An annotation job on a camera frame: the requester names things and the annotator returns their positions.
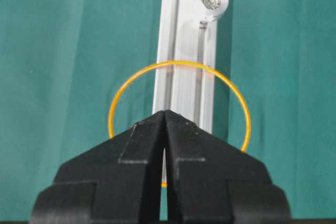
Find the orange ring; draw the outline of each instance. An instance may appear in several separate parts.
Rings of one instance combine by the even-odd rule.
[[[229,86],[229,88],[234,92],[234,94],[236,95],[236,97],[238,97],[239,103],[240,103],[240,105],[241,105],[241,107],[243,108],[243,111],[244,111],[244,115],[245,115],[245,138],[244,138],[244,142],[243,142],[240,150],[242,152],[246,152],[247,146],[249,144],[250,136],[251,136],[251,118],[250,118],[250,113],[248,111],[248,107],[247,107],[246,101],[244,100],[244,97],[242,96],[242,94],[240,93],[240,91],[238,90],[238,88],[225,75],[223,75],[222,73],[218,72],[216,69],[210,68],[210,67],[208,67],[206,65],[203,65],[201,63],[198,63],[198,62],[184,61],[184,60],[171,60],[171,61],[165,61],[165,62],[160,62],[160,63],[149,65],[149,66],[141,69],[140,71],[136,72],[134,75],[132,75],[120,87],[120,89],[117,91],[117,93],[115,94],[115,96],[114,96],[114,98],[112,100],[110,111],[109,111],[108,130],[109,130],[109,136],[110,136],[110,138],[114,137],[113,118],[114,118],[115,108],[116,108],[117,103],[118,103],[121,95],[123,94],[124,90],[134,80],[136,80],[141,75],[147,73],[148,71],[151,71],[153,69],[160,68],[160,67],[171,66],[171,65],[185,65],[185,66],[191,66],[191,67],[195,67],[195,68],[204,69],[204,70],[206,70],[206,71],[214,74],[218,78],[220,78],[222,81],[225,82],[225,84],[227,84]]]

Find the green curtain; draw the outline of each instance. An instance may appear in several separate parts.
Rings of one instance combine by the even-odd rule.
[[[122,82],[156,61],[161,0],[0,0],[0,220],[25,220],[64,161],[108,138]],[[336,217],[336,2],[230,0],[217,68],[248,101],[248,153],[294,217]],[[151,114],[154,74],[122,97],[116,132]],[[220,83],[214,134],[235,146],[243,113]],[[166,217],[162,208],[162,218]]]

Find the green fabric backdrop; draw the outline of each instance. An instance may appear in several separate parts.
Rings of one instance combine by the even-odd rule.
[[[117,88],[156,60],[160,7],[0,0],[0,220],[28,219],[58,166],[107,139]],[[335,0],[230,0],[219,22],[217,68],[251,110],[248,153],[266,163],[294,217],[336,217],[335,18]],[[150,115],[153,80],[126,91],[117,132]],[[214,134],[239,146],[243,129],[235,97],[217,83]]]

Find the screw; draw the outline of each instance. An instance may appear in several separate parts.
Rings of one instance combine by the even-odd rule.
[[[210,10],[215,10],[221,5],[220,0],[202,0],[202,2],[204,6]]]

